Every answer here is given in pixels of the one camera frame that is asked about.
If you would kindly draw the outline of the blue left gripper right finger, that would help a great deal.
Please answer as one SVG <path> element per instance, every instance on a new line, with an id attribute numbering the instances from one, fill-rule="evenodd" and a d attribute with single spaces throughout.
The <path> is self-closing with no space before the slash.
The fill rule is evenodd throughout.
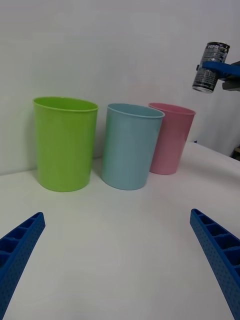
<path id="1" fill-rule="evenodd" d="M 240 319 L 240 240 L 198 209 L 190 225 L 235 320 Z"/>

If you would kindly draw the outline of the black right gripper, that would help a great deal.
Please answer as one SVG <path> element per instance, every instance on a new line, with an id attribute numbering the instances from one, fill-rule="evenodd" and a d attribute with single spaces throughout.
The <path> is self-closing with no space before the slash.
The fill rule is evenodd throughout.
<path id="1" fill-rule="evenodd" d="M 240 62 L 227 64 L 216 61 L 206 61 L 202 64 L 202 68 L 211 70 L 218 74 L 222 83 L 222 89 L 229 92 L 240 92 Z"/>

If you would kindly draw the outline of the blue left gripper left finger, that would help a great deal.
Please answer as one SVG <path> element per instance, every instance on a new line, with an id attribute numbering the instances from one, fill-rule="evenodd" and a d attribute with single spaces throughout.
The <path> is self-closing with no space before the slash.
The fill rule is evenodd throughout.
<path id="1" fill-rule="evenodd" d="M 0 239 L 0 319 L 45 226 L 44 215 L 38 212 Z"/>

